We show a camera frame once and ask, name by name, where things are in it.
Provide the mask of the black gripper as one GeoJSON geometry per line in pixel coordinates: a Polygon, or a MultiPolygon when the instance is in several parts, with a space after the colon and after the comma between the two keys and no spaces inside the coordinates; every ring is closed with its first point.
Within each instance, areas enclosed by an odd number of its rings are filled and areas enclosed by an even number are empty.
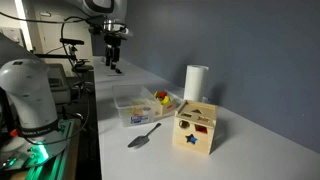
{"type": "Polygon", "coordinates": [[[121,45],[122,38],[118,35],[113,35],[113,34],[105,34],[104,35],[104,42],[106,44],[106,49],[105,49],[105,65],[110,66],[111,64],[111,69],[115,70],[117,66],[117,62],[119,61],[120,58],[120,49],[118,48],[121,45]]]}

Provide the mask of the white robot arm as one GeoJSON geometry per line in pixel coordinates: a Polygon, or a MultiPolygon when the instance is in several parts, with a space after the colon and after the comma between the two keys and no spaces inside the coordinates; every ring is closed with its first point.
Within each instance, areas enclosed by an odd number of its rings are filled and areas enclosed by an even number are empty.
{"type": "MultiPolygon", "coordinates": [[[[106,22],[118,24],[116,30],[104,25],[106,33],[122,36],[124,31],[129,32],[124,24],[127,0],[65,1],[92,17],[103,16],[106,22]]],[[[6,61],[0,70],[0,87],[17,110],[21,137],[31,145],[31,150],[39,148],[44,159],[58,155],[66,148],[67,138],[60,131],[49,86],[49,66],[5,36],[1,36],[0,58],[6,61]]]]}

